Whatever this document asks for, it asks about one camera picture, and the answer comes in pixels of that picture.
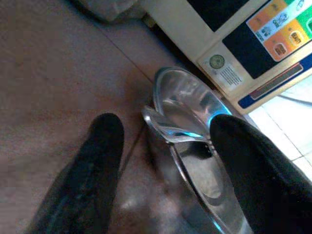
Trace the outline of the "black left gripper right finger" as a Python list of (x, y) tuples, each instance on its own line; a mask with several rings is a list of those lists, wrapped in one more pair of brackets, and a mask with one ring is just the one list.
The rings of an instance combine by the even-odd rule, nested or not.
[(225, 114), (212, 119), (210, 136), (254, 233), (311, 233), (312, 183), (268, 137)]

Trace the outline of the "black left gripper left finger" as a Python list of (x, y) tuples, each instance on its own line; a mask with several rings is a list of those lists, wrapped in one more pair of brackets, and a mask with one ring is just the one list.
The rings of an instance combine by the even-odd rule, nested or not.
[(26, 233), (107, 233), (123, 146), (119, 117), (112, 113), (96, 117), (86, 141), (54, 180)]

